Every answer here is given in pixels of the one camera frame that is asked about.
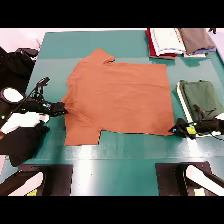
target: black cloth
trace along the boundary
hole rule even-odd
[[[0,155],[8,155],[12,166],[20,165],[33,157],[49,130],[39,123],[36,127],[20,127],[6,134],[0,140]]]
[[[25,51],[0,54],[0,91],[12,87],[25,93],[34,65]]]

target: white floor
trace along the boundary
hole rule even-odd
[[[0,28],[0,46],[7,52],[15,51],[19,47],[38,49],[38,42],[40,44],[43,42],[46,32],[104,30],[146,30],[146,28]],[[224,28],[217,28],[217,32],[224,32]]]

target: folded brown cloth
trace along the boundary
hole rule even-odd
[[[179,28],[187,54],[201,48],[214,48],[215,44],[205,28]]]

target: black bag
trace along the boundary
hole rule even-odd
[[[29,48],[19,48],[16,52],[7,53],[0,49],[0,91],[12,87],[25,93],[38,51]]]

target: white circular cap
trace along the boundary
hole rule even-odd
[[[23,96],[16,90],[12,88],[7,88],[3,91],[4,97],[12,102],[12,103],[17,103],[23,99]]]

